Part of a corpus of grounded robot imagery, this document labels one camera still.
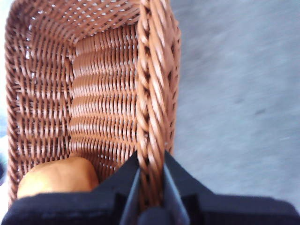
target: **asphalt surface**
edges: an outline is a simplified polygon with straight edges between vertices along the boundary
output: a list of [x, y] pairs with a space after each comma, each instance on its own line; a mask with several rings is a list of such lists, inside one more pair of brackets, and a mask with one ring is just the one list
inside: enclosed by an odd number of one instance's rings
[[173, 0], [176, 159], [216, 193], [300, 211], [300, 1]]

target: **gray pavement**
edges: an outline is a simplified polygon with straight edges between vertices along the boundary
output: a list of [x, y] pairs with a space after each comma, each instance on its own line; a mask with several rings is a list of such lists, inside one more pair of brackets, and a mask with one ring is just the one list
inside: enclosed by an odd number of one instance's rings
[[300, 211], [300, 1], [172, 7], [182, 31], [175, 157], [216, 193]]

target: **wicker basket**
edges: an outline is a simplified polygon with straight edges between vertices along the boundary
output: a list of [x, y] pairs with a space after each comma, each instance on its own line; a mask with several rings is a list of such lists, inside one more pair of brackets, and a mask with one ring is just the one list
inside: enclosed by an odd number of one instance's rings
[[16, 0], [6, 30], [10, 203], [34, 165], [77, 155], [101, 181], [137, 150], [142, 205], [158, 205], [179, 60], [169, 0]]

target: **wicker weave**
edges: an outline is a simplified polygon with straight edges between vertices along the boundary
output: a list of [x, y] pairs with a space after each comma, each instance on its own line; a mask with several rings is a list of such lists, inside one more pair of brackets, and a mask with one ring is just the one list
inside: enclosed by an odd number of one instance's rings
[[104, 180], [137, 150], [142, 206], [160, 204], [179, 60], [168, 0], [16, 0], [6, 30], [10, 203], [34, 165], [77, 155]]

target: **concrete ground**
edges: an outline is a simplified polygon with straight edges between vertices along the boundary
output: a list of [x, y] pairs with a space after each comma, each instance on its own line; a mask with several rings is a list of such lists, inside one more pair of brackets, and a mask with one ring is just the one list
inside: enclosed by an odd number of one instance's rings
[[[0, 0], [1, 46], [11, 2]], [[300, 1], [171, 2], [182, 31], [176, 159], [216, 193], [272, 196], [300, 211]], [[2, 72], [2, 99], [4, 81]], [[0, 153], [5, 115], [1, 101]], [[6, 185], [0, 221], [5, 198]]]

